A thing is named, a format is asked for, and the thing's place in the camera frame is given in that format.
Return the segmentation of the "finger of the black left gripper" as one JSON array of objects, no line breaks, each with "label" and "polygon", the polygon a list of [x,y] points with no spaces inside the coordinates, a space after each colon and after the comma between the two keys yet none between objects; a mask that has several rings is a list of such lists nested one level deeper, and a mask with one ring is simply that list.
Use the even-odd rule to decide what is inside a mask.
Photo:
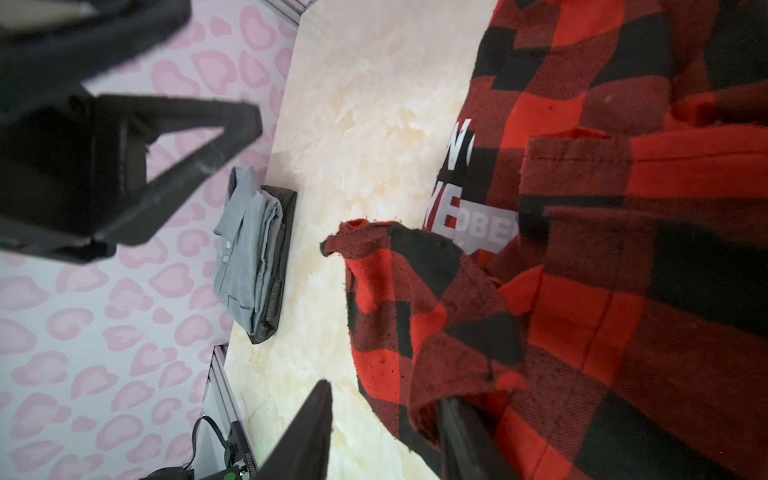
[{"label": "finger of the black left gripper", "polygon": [[[181,97],[102,95],[94,105],[94,239],[141,245],[213,174],[263,133],[258,106]],[[149,147],[161,136],[213,128],[218,135],[146,178]]]}]

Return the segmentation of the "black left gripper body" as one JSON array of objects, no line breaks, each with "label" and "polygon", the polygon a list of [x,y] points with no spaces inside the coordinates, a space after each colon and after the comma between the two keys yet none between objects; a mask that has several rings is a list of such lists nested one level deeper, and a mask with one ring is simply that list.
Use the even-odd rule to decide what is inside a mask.
[{"label": "black left gripper body", "polygon": [[148,181],[157,138],[187,100],[92,95],[84,82],[169,39],[187,1],[98,1],[90,16],[1,37],[1,247],[71,263],[146,242],[188,198]]}]

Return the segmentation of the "red black plaid shirt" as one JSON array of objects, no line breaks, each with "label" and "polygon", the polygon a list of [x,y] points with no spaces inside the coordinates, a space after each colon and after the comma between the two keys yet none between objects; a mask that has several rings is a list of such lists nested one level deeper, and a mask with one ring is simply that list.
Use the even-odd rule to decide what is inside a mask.
[{"label": "red black plaid shirt", "polygon": [[423,227],[321,252],[437,475],[456,397],[514,478],[765,478],[766,3],[498,2]]}]

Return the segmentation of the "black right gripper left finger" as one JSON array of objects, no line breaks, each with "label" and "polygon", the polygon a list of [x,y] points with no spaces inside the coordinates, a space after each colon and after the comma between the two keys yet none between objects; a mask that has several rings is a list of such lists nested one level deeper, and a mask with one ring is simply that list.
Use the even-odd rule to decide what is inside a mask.
[{"label": "black right gripper left finger", "polygon": [[324,480],[332,435],[332,387],[314,386],[265,463],[252,479]]}]

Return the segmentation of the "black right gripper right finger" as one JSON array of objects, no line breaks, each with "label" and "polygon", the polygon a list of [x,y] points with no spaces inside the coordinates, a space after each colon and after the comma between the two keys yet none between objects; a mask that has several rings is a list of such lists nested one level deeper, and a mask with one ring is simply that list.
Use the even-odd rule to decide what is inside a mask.
[{"label": "black right gripper right finger", "polygon": [[458,397],[442,399],[438,406],[438,421],[444,479],[519,478],[472,405]]}]

